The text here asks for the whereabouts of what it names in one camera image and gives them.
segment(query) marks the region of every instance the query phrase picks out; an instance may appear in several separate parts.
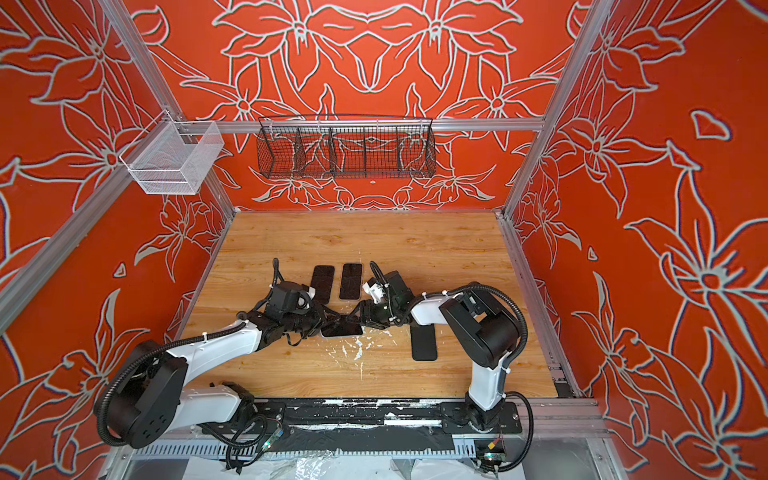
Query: black smartphone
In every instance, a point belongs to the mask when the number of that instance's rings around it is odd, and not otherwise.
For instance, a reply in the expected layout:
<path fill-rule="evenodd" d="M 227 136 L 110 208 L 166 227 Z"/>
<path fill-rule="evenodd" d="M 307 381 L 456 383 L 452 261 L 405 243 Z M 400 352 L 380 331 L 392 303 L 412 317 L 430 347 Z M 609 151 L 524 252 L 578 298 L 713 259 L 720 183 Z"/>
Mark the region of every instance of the black smartphone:
<path fill-rule="evenodd" d="M 333 265 L 315 265 L 310 286 L 315 289 L 315 300 L 320 302 L 320 305 L 328 305 L 331 300 L 331 288 L 335 273 L 336 268 Z"/>
<path fill-rule="evenodd" d="M 437 339 L 434 325 L 411 323 L 411 357 L 416 362 L 437 360 Z"/>
<path fill-rule="evenodd" d="M 344 263 L 341 268 L 341 300 L 359 300 L 362 286 L 362 263 Z"/>
<path fill-rule="evenodd" d="M 358 336 L 362 335 L 362 327 L 359 323 L 350 323 L 345 320 L 339 320 L 328 326 L 324 326 L 320 333 L 325 338 L 334 336 Z"/>

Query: black mounting plate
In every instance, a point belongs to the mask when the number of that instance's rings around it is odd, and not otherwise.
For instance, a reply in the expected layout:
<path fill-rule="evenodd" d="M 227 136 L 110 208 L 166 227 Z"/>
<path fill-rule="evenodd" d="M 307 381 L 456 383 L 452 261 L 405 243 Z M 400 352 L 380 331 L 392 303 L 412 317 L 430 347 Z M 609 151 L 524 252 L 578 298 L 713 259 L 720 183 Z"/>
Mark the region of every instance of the black mounting plate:
<path fill-rule="evenodd" d="M 257 413 L 261 413 L 270 419 L 266 425 L 266 435 L 264 436 L 264 439 L 266 440 L 275 430 L 277 430 L 278 427 L 277 422 L 272 419 L 278 418 L 278 415 L 280 416 L 281 420 L 283 419 L 285 416 L 286 404 L 284 402 L 269 401 L 255 402 L 253 406 L 256 408 Z M 220 423 L 217 425 L 217 428 L 219 433 L 224 435 L 234 434 L 237 431 L 237 425 L 231 425 L 227 423 Z M 260 429 L 261 424 L 259 423 L 257 424 L 256 430 L 259 431 Z"/>
<path fill-rule="evenodd" d="M 471 425 L 466 424 L 466 416 L 462 414 L 467 408 L 464 402 L 444 402 L 440 404 L 440 413 L 442 417 L 442 430 L 445 433 L 480 433 Z M 501 424 L 503 433 L 523 433 L 523 425 L 520 423 L 518 407 L 513 402 L 504 402 L 502 410 L 498 414 L 498 420 Z M 496 426 L 490 433 L 498 433 L 499 426 Z"/>

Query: orange wall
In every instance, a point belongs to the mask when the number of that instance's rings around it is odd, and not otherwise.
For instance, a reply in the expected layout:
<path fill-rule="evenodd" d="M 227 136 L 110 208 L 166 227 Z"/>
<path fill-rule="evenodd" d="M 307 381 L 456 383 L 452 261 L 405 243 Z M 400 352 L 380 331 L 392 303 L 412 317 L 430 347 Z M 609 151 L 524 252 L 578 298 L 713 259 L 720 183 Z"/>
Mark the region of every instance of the orange wall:
<path fill-rule="evenodd" d="M 588 5 L 125 3 L 188 118 L 248 121 L 542 115 Z M 217 173 L 244 210 L 493 208 L 504 203 L 532 139 L 531 132 L 440 135 L 432 180 L 374 183 L 266 180 L 256 172 L 253 136 L 229 135 L 231 156 L 217 162 Z"/>
<path fill-rule="evenodd" d="M 117 167 L 159 108 L 97 2 L 0 7 L 0 288 Z M 95 478 L 93 401 L 179 326 L 224 226 L 212 195 L 132 184 L 0 336 L 0 478 Z"/>
<path fill-rule="evenodd" d="M 97 2 L 3 2 L 0 288 L 160 110 Z"/>
<path fill-rule="evenodd" d="M 768 10 L 638 5 L 603 26 L 515 228 L 632 477 L 764 478 Z"/>
<path fill-rule="evenodd" d="M 96 478 L 94 401 L 137 343 L 174 338 L 223 227 L 205 186 L 120 196 L 2 335 L 0 478 Z"/>

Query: wooden table surface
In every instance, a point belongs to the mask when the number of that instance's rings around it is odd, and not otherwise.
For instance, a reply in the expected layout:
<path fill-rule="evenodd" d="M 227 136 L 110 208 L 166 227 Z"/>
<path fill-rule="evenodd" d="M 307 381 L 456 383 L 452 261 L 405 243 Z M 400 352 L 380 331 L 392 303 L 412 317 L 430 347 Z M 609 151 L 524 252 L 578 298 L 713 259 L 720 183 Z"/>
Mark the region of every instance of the wooden table surface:
<path fill-rule="evenodd" d="M 474 280 L 507 293 L 528 315 L 493 213 L 240 213 L 183 337 L 221 329 L 264 298 L 274 257 L 286 280 L 307 285 L 315 265 L 335 266 L 329 306 L 340 312 L 357 303 L 339 300 L 342 265 L 362 263 L 367 281 L 375 260 L 384 273 L 398 270 L 417 295 Z M 404 326 L 365 329 L 360 337 L 318 335 L 297 347 L 281 339 L 204 373 L 191 386 L 229 380 L 257 397 L 463 397 L 472 363 L 450 328 L 437 326 L 435 362 L 414 361 L 409 337 Z M 530 321 L 528 346 L 511 369 L 508 389 L 557 396 Z"/>

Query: basket divider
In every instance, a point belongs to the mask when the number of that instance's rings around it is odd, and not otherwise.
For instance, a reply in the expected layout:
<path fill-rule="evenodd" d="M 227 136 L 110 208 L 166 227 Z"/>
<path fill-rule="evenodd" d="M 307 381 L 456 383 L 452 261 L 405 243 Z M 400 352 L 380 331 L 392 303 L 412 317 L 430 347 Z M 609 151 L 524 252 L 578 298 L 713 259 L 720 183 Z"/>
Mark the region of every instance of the basket divider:
<path fill-rule="evenodd" d="M 331 176 L 336 178 L 336 139 L 333 138 L 333 128 L 328 127 L 328 168 L 331 170 Z"/>
<path fill-rule="evenodd" d="M 294 167 L 299 177 L 303 177 L 304 171 L 306 170 L 306 145 L 304 145 L 304 139 L 301 136 L 301 127 L 296 127 L 296 140 L 293 145 L 293 151 L 295 153 L 294 157 L 296 158 L 296 162 L 299 162 L 299 164 L 294 165 Z"/>
<path fill-rule="evenodd" d="M 265 132 L 264 127 L 261 127 L 261 131 L 264 134 L 264 143 L 266 144 L 266 147 L 270 150 L 270 156 L 272 157 L 272 161 L 270 162 L 270 171 L 266 173 L 266 177 L 272 178 L 272 169 L 275 168 L 275 160 L 276 160 L 275 152 L 272 151 L 272 141 L 270 137 L 267 137 L 267 132 Z"/>
<path fill-rule="evenodd" d="M 366 128 L 362 128 L 362 171 L 364 172 L 366 178 L 368 178 L 368 147 L 366 144 L 368 143 L 368 134 L 366 133 Z"/>
<path fill-rule="evenodd" d="M 402 165 L 402 158 L 400 157 L 400 127 L 395 127 L 395 156 L 397 157 L 397 171 L 405 171 L 405 167 Z"/>

